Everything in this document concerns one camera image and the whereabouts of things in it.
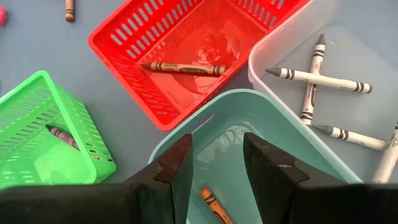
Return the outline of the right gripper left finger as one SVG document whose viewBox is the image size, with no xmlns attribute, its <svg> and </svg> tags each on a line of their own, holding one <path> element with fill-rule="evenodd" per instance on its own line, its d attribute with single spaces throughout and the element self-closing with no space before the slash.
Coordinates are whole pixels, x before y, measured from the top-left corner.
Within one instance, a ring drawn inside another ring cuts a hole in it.
<svg viewBox="0 0 398 224">
<path fill-rule="evenodd" d="M 1 191 L 1 223 L 185 223 L 193 179 L 185 134 L 120 184 L 14 187 Z"/>
</svg>

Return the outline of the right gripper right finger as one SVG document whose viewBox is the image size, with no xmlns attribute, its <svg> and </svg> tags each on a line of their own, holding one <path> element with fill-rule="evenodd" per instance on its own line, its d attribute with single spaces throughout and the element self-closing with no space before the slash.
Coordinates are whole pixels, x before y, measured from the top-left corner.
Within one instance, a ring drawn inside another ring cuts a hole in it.
<svg viewBox="0 0 398 224">
<path fill-rule="evenodd" d="M 264 223 L 397 223 L 397 184 L 349 184 L 253 133 L 243 152 Z"/>
</svg>

